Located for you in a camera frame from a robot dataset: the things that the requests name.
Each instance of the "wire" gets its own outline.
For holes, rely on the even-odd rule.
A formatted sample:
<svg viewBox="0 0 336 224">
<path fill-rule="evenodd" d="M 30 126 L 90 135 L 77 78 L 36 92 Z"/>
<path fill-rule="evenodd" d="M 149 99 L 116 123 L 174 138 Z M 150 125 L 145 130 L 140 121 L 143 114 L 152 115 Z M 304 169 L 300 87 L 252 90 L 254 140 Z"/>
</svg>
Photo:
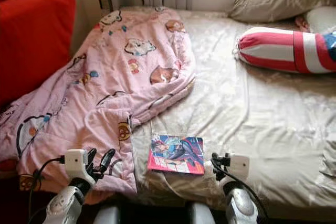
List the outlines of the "wire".
<svg viewBox="0 0 336 224">
<path fill-rule="evenodd" d="M 263 206 L 261 200 L 259 199 L 259 197 L 256 195 L 256 193 L 248 186 L 246 185 L 243 181 L 241 181 L 239 178 L 237 178 L 236 176 L 232 175 L 231 173 L 223 170 L 218 164 L 216 164 L 215 160 L 213 158 L 211 158 L 211 163 L 212 165 L 219 171 L 221 171 L 222 173 L 224 173 L 225 175 L 229 176 L 230 178 L 234 179 L 235 181 L 241 183 L 244 187 L 246 187 L 246 189 L 249 190 L 249 192 L 253 195 L 254 199 L 258 202 L 259 206 L 261 207 L 261 209 L 264 212 L 265 218 L 266 218 L 266 223 L 269 223 L 269 219 L 268 219 L 268 215 L 266 212 L 265 207 Z"/>
<path fill-rule="evenodd" d="M 57 158 L 53 158 L 53 159 L 49 159 L 47 162 L 45 162 L 43 164 L 43 166 L 41 167 L 40 170 L 38 170 L 37 174 L 34 176 L 34 179 L 33 179 L 33 183 L 32 183 L 32 187 L 30 188 L 30 192 L 29 192 L 29 203 L 28 203 L 28 220 L 30 220 L 30 217 L 31 217 L 31 203 L 32 203 L 32 199 L 33 199 L 33 191 L 34 191 L 34 188 L 36 186 L 36 181 L 38 179 L 40 179 L 40 175 L 43 171 L 43 169 L 51 162 L 53 161 L 58 161 L 60 163 L 64 163 L 64 156 L 61 156 L 61 157 L 57 157 Z"/>
<path fill-rule="evenodd" d="M 33 219 L 42 211 L 46 210 L 47 207 L 42 207 L 40 209 L 38 209 L 30 218 L 30 220 L 28 221 L 28 224 L 33 224 Z"/>
</svg>

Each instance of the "book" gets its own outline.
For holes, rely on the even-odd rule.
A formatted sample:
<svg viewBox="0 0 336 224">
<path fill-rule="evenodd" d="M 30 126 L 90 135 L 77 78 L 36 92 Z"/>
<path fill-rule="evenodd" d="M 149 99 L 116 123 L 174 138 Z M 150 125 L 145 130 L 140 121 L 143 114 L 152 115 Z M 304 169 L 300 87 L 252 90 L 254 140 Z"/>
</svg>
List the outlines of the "book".
<svg viewBox="0 0 336 224">
<path fill-rule="evenodd" d="M 153 134 L 147 168 L 203 175 L 203 139 Z"/>
</svg>

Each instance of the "pink blanket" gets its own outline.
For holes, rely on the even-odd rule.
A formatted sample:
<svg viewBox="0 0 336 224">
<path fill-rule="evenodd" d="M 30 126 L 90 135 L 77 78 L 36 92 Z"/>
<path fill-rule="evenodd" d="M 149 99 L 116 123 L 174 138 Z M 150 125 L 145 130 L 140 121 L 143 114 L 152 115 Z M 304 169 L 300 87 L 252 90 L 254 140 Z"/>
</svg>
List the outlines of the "pink blanket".
<svg viewBox="0 0 336 224">
<path fill-rule="evenodd" d="M 131 131 L 188 95 L 195 60 L 179 16 L 160 7 L 150 14 L 115 11 L 104 17 L 70 63 L 0 117 L 0 161 L 19 160 L 32 174 L 70 148 L 110 148 L 116 154 L 87 203 L 113 192 L 136 193 Z M 64 165 L 49 164 L 42 189 L 68 184 Z"/>
</svg>

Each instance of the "blue fabric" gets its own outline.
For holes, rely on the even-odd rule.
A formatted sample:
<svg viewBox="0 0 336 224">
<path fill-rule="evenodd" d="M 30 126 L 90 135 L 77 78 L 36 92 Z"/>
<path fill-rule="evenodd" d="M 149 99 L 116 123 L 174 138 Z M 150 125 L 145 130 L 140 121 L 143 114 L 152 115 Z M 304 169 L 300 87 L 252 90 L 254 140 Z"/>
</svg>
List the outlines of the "blue fabric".
<svg viewBox="0 0 336 224">
<path fill-rule="evenodd" d="M 323 35 L 330 58 L 336 61 L 336 31 L 331 34 Z"/>
</svg>

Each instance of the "cartoon character print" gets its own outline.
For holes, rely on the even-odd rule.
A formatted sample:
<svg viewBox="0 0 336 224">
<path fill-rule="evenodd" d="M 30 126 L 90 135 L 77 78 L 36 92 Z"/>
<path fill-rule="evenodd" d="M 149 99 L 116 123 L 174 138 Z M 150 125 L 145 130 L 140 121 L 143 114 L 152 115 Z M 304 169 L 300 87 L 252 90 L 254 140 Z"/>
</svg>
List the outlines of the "cartoon character print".
<svg viewBox="0 0 336 224">
<path fill-rule="evenodd" d="M 80 56 L 75 57 L 72 61 L 72 64 L 70 65 L 70 67 L 67 68 L 67 70 L 69 70 L 74 65 L 76 65 L 80 60 L 84 60 L 84 59 L 86 59 L 86 54 L 82 54 Z"/>
<path fill-rule="evenodd" d="M 84 74 L 84 76 L 78 81 L 75 81 L 74 84 L 82 83 L 83 85 L 86 85 L 93 77 L 99 77 L 97 71 L 95 70 L 91 71 L 90 73 Z"/>
<path fill-rule="evenodd" d="M 166 28 L 172 33 L 175 31 L 180 31 L 185 33 L 184 24 L 179 20 L 171 19 L 166 23 Z"/>
<path fill-rule="evenodd" d="M 131 136 L 131 129 L 127 122 L 121 122 L 118 124 L 118 132 L 119 132 L 119 141 L 128 140 Z"/>
<path fill-rule="evenodd" d="M 105 100 L 108 98 L 113 98 L 113 97 L 120 97 L 122 95 L 125 95 L 126 93 L 124 91 L 116 91 L 114 94 L 108 94 L 107 96 L 105 96 L 103 99 L 101 99 L 96 106 L 102 105 L 104 104 Z"/>
<path fill-rule="evenodd" d="M 19 178 L 20 191 L 29 191 L 33 186 L 34 177 L 30 174 L 21 174 Z M 39 191 L 41 188 L 41 180 L 38 179 L 35 183 L 34 191 Z"/>
<path fill-rule="evenodd" d="M 0 126 L 4 125 L 9 120 L 9 118 L 11 118 L 17 106 L 18 105 L 10 105 L 9 107 L 6 107 L 3 111 L 0 111 Z"/>
<path fill-rule="evenodd" d="M 153 136 L 151 149 L 155 156 L 164 157 L 168 164 L 187 162 L 194 167 L 196 163 L 204 165 L 200 150 L 194 148 L 193 143 L 184 137 L 167 136 L 166 139 L 161 139 L 160 136 Z"/>
<path fill-rule="evenodd" d="M 157 11 L 158 13 L 161 13 L 161 12 L 163 12 L 163 11 L 166 9 L 166 7 L 164 7 L 164 6 L 157 6 L 157 7 L 155 7 L 154 9 L 155 9 L 155 11 Z"/>
<path fill-rule="evenodd" d="M 135 59 L 129 60 L 128 65 L 129 65 L 132 73 L 139 73 L 139 64 L 138 64 L 137 60 L 135 60 Z"/>
<path fill-rule="evenodd" d="M 109 166 L 109 175 L 121 178 L 122 176 L 122 159 L 116 159 Z"/>
<path fill-rule="evenodd" d="M 149 40 L 140 39 L 129 39 L 125 46 L 125 51 L 134 56 L 143 56 L 155 49 L 156 47 Z"/>
<path fill-rule="evenodd" d="M 160 65 L 157 66 L 150 76 L 150 83 L 160 83 L 160 82 L 171 82 L 178 78 L 179 71 L 172 68 L 162 68 Z"/>
<path fill-rule="evenodd" d="M 155 100 L 150 106 L 148 109 L 151 109 L 155 106 L 158 106 L 160 104 L 162 104 L 163 102 L 165 102 L 166 100 L 168 100 L 169 98 L 171 98 L 173 96 L 173 94 L 166 94 L 160 98 L 158 98 L 157 100 Z"/>
<path fill-rule="evenodd" d="M 181 70 L 181 68 L 182 68 L 182 63 L 181 63 L 180 60 L 177 60 L 174 64 L 176 65 L 176 67 L 178 68 L 178 70 Z"/>
<path fill-rule="evenodd" d="M 62 110 L 62 108 L 64 106 L 68 105 L 68 99 L 66 97 L 63 97 L 62 101 L 61 101 L 61 105 L 58 108 L 58 110 L 53 114 L 53 116 L 58 115 L 58 113 Z"/>
<path fill-rule="evenodd" d="M 122 21 L 121 12 L 115 10 L 114 12 L 109 13 L 99 21 L 99 27 L 101 30 L 104 30 L 106 26 L 112 25 L 114 22 Z"/>
<path fill-rule="evenodd" d="M 46 115 L 30 116 L 23 121 L 18 127 L 16 134 L 16 148 L 19 157 L 22 152 L 28 146 L 28 144 L 34 140 L 38 131 L 40 131 L 47 122 L 49 122 L 52 115 L 47 113 Z"/>
</svg>

